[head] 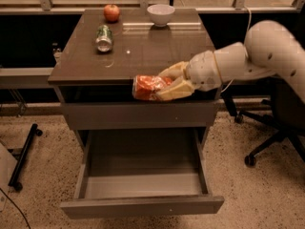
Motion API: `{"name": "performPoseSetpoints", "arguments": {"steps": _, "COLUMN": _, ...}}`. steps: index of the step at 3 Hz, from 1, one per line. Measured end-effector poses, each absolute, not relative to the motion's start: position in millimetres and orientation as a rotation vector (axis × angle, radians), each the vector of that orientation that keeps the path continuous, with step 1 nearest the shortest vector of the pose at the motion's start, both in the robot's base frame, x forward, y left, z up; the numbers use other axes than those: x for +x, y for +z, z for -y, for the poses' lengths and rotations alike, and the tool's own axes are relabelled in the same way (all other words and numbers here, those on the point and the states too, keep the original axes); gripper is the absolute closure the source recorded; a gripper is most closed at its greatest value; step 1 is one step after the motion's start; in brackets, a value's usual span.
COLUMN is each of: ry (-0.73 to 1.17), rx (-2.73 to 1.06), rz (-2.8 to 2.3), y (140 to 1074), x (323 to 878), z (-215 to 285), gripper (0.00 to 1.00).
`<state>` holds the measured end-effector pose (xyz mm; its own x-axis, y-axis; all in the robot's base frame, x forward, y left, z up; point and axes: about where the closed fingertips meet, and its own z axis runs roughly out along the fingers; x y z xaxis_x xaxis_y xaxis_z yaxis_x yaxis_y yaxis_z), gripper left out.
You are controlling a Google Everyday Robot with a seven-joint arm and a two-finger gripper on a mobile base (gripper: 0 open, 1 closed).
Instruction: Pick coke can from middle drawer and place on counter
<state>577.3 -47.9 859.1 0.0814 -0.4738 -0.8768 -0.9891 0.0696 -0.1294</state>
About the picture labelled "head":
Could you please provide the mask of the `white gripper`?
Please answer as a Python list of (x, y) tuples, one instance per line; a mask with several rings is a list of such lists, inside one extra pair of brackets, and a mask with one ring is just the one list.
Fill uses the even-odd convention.
[(195, 55), (189, 63), (186, 61), (175, 63), (162, 71), (159, 76), (174, 80), (170, 86), (156, 93), (156, 97), (162, 101), (190, 96), (195, 89), (208, 92), (222, 85), (214, 53), (211, 51)]

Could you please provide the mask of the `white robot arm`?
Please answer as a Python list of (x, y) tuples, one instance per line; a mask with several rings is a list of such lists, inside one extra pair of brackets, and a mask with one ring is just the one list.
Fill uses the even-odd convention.
[(205, 51), (161, 72), (173, 83), (158, 91), (159, 100), (208, 92), (233, 80), (280, 76), (305, 102), (305, 51), (281, 24), (265, 20), (247, 31), (245, 40), (216, 51)]

